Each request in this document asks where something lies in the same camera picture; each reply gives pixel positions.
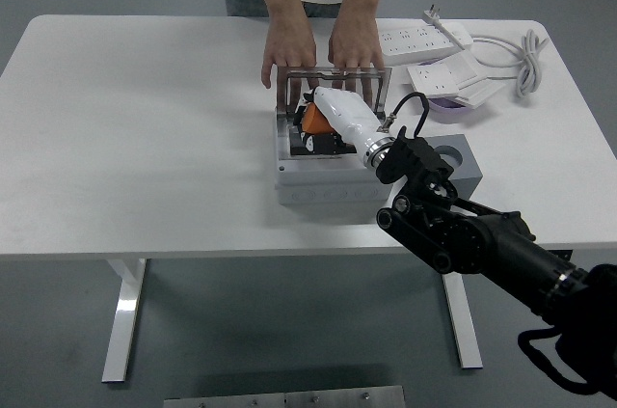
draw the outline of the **black cable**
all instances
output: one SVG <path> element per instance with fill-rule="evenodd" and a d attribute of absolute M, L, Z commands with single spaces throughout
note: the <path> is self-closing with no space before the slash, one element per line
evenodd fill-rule
<path fill-rule="evenodd" d="M 426 98 L 424 93 L 420 93 L 420 92 L 409 93 L 408 95 L 406 95 L 405 97 L 403 97 L 403 99 L 399 101 L 397 106 L 392 111 L 392 114 L 396 116 L 396 114 L 398 114 L 398 111 L 401 110 L 401 107 L 403 107 L 403 104 L 405 104 L 412 97 L 419 97 L 420 101 L 422 102 L 422 109 L 423 109 L 422 117 L 420 117 L 420 120 L 417 123 L 416 130 L 414 130 L 414 138 L 417 138 L 417 135 L 420 133 L 420 130 L 422 129 L 422 127 L 424 126 L 424 123 L 426 122 L 426 118 L 428 117 L 428 111 L 430 110 L 428 99 Z"/>
<path fill-rule="evenodd" d="M 559 387 L 568 392 L 579 395 L 596 394 L 598 389 L 584 382 L 575 382 L 563 376 L 550 362 L 547 356 L 531 345 L 532 340 L 556 338 L 561 334 L 557 328 L 536 329 L 519 334 L 519 347 L 527 358 L 538 369 L 546 374 Z"/>

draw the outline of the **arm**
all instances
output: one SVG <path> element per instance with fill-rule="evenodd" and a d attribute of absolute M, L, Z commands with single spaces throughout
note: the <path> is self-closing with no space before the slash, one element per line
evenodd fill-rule
<path fill-rule="evenodd" d="M 272 65 L 314 67 L 315 41 L 301 0 L 265 0 L 270 27 L 263 52 L 261 83 L 271 87 Z"/>
<path fill-rule="evenodd" d="M 384 67 L 375 14 L 379 0 L 343 0 L 328 59 L 338 68 Z"/>

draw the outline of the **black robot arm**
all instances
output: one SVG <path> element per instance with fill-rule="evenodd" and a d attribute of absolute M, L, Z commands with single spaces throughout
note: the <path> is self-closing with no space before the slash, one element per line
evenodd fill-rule
<path fill-rule="evenodd" d="M 459 199 L 452 172 L 423 138 L 406 138 L 402 127 L 376 175 L 383 183 L 407 182 L 392 207 L 378 212 L 378 225 L 439 273 L 482 274 L 527 305 L 552 326 L 519 336 L 530 360 L 568 391 L 617 400 L 617 266 L 587 273 L 544 250 L 520 212 Z M 559 357 L 586 382 L 564 378 L 531 345 L 556 336 Z"/>

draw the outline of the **orange object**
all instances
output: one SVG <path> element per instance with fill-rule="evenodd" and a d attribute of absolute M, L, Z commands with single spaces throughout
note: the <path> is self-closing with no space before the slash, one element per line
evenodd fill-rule
<path fill-rule="evenodd" d="M 314 102 L 307 106 L 305 115 L 302 117 L 302 131 L 311 135 L 336 133 L 336 130 L 330 126 L 328 119 L 317 109 Z"/>

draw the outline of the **cable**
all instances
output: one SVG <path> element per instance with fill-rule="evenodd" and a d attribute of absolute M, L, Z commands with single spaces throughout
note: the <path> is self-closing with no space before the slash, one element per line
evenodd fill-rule
<path fill-rule="evenodd" d="M 542 70 L 540 68 L 540 52 L 549 43 L 549 39 L 540 42 L 540 38 L 533 30 L 528 30 L 527 35 L 522 37 L 521 46 L 517 46 L 509 40 L 488 35 L 473 35 L 473 41 L 496 44 L 518 58 L 518 61 L 511 64 L 493 64 L 482 61 L 477 56 L 475 59 L 487 68 L 517 68 L 521 67 L 516 77 L 489 77 L 492 79 L 517 80 L 517 96 L 525 97 L 536 90 L 542 82 Z"/>
<path fill-rule="evenodd" d="M 426 122 L 426 119 L 428 118 L 428 112 L 430 110 L 428 99 L 426 98 L 424 93 L 420 93 L 420 92 L 411 92 L 405 97 L 403 97 L 400 101 L 398 101 L 398 104 L 396 105 L 394 110 L 388 115 L 388 117 L 384 120 L 384 124 L 380 126 L 377 129 L 377 131 L 388 133 L 389 127 L 396 120 L 396 114 L 398 114 L 398 112 L 401 110 L 401 107 L 403 107 L 403 104 L 405 104 L 412 97 L 419 97 L 420 101 L 422 102 L 422 116 L 420 117 L 420 120 L 417 123 L 416 130 L 414 130 L 414 138 L 417 138 L 417 135 L 420 133 L 420 130 L 422 129 L 422 127 L 424 126 L 424 123 Z"/>
<path fill-rule="evenodd" d="M 435 5 L 432 5 L 430 10 L 425 11 L 422 14 L 422 20 L 424 20 L 427 24 L 434 25 L 440 32 L 446 35 L 450 41 L 462 50 L 465 50 L 465 47 L 457 40 L 457 38 L 454 37 L 454 35 L 452 35 L 445 27 L 443 27 L 443 24 L 440 21 L 440 10 L 435 9 Z M 521 46 L 517 46 L 511 41 L 500 37 L 492 37 L 487 35 L 475 35 L 472 37 L 473 41 L 493 43 L 497 46 L 501 46 L 510 54 L 518 58 L 518 61 L 514 64 L 496 65 L 481 61 L 474 55 L 477 62 L 481 65 L 486 66 L 487 68 L 516 68 L 518 66 L 522 66 L 519 71 L 519 75 L 516 77 L 489 77 L 490 79 L 516 79 L 518 97 L 527 96 L 538 89 L 540 82 L 542 81 L 542 71 L 540 69 L 539 61 L 540 51 L 542 51 L 542 49 L 547 45 L 549 39 L 544 39 L 540 42 L 540 39 L 533 32 L 533 30 L 528 30 L 527 35 L 522 37 Z"/>

